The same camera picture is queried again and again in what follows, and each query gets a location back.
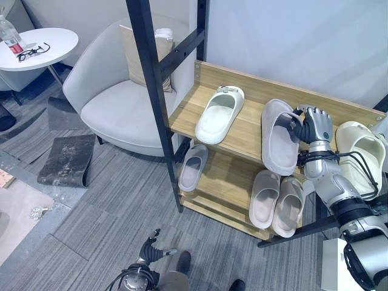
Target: person's foot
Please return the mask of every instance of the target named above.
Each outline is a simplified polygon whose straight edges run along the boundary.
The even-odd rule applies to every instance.
[[[230,286],[229,291],[245,291],[245,282],[243,280],[237,279]]]
[[[185,250],[184,252],[182,252],[181,256],[179,257],[178,263],[176,264],[176,270],[178,272],[181,272],[187,275],[190,269],[191,261],[192,261],[191,254]]]

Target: shoe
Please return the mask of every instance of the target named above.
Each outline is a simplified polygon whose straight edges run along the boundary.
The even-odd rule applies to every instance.
[[[190,192],[195,189],[206,165],[208,155],[209,151],[203,144],[195,144],[187,151],[178,182],[182,191]]]
[[[245,291],[245,282],[243,280],[237,279],[230,286],[229,291]]]
[[[176,271],[187,275],[190,270],[190,263],[192,261],[192,256],[188,251],[182,252],[179,257],[178,263],[176,264]]]
[[[283,238],[295,233],[302,217],[306,195],[303,185],[294,177],[285,177],[280,184],[280,194],[273,214],[272,229]]]
[[[270,227],[279,197],[280,176],[270,170],[260,171],[253,182],[249,220],[259,229]]]
[[[235,86],[221,86],[210,98],[196,127],[195,136],[206,144],[218,144],[226,136],[244,104],[244,92]]]
[[[299,139],[290,127],[291,120],[302,120],[286,102],[272,99],[261,114],[261,158],[265,167],[276,174],[289,176],[298,161]]]
[[[380,136],[375,136],[366,126],[355,121],[341,124],[335,133],[340,153],[356,151],[362,154],[377,183],[378,193],[382,186],[381,172],[386,156],[386,148],[380,138]],[[353,156],[365,166],[359,155],[354,154]],[[375,189],[360,165],[353,158],[344,156],[340,159],[339,165],[344,177],[353,184],[364,200],[372,200],[377,196],[378,193],[371,194]]]

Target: eyeglasses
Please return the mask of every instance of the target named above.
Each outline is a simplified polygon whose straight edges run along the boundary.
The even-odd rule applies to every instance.
[[[24,52],[18,54],[18,59],[19,59],[19,62],[22,62],[24,61],[26,58],[29,58],[33,55],[38,55],[40,53],[45,53],[47,52],[49,49],[50,49],[50,45],[49,44],[46,44],[45,42],[43,42],[47,48],[44,49],[42,48],[41,46],[38,46],[37,49],[30,49],[30,50],[25,50]]]

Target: wooden shelf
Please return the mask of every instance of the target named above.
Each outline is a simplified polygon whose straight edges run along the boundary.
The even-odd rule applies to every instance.
[[[271,228],[257,229],[249,220],[253,181],[263,169],[260,164],[210,150],[196,190],[181,191],[182,204],[222,223],[238,226],[249,235],[269,239],[274,234]]]
[[[196,62],[195,85],[169,118],[173,132],[195,139],[195,126],[209,99],[220,85],[236,85],[245,102],[225,139],[209,147],[209,158],[195,191],[181,192],[181,203],[194,211],[267,240],[273,230],[257,229],[249,221],[249,203],[256,174],[265,169],[261,162],[261,112],[273,98],[291,107],[313,104],[332,115],[334,131],[346,121],[374,125],[385,114],[360,105],[307,90],[257,78],[233,70]],[[331,146],[336,150],[335,139]],[[300,149],[307,149],[301,143]]]
[[[194,202],[197,205],[212,209],[226,217],[240,222],[241,224],[255,228],[249,220],[248,211],[243,211],[237,207],[231,206],[230,204],[228,205],[221,200],[215,199],[214,196],[209,196],[199,190],[191,192],[181,191],[181,196],[185,201]]]
[[[224,215],[220,215],[213,210],[208,210],[205,207],[201,207],[194,202],[182,200],[182,205],[192,209],[196,212],[199,212],[200,214],[203,214],[205,216],[208,216],[210,218],[213,218],[221,223],[227,224],[228,226],[231,226],[235,229],[238,229],[242,232],[248,233],[249,235],[254,236],[255,238],[263,239],[263,240],[268,240],[271,238],[271,234],[269,232],[266,232],[265,230],[261,229],[254,229],[253,227],[246,226],[244,224],[238,223]]]
[[[195,84],[170,117],[173,132],[195,139],[195,126],[215,89]],[[261,162],[261,112],[264,104],[246,99],[225,139],[212,147]],[[335,139],[331,146],[336,150]]]
[[[380,117],[384,118],[384,114],[379,111],[314,92],[263,80],[205,62],[197,62],[196,66],[195,85],[169,118],[171,130],[189,138],[195,138],[195,126],[218,86],[237,85],[245,93],[244,106],[225,139],[214,147],[251,161],[261,163],[261,112],[264,104],[273,98],[283,99],[292,107],[298,104],[313,104],[325,109],[333,117],[333,132],[345,121],[353,120],[369,125],[376,124]],[[330,145],[333,150],[336,150],[334,137]]]
[[[247,211],[253,180],[263,169],[260,164],[210,150],[196,189],[241,211]]]

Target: red label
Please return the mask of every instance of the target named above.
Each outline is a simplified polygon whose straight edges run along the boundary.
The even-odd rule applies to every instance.
[[[23,52],[23,48],[20,44],[14,44],[9,47],[14,54]]]

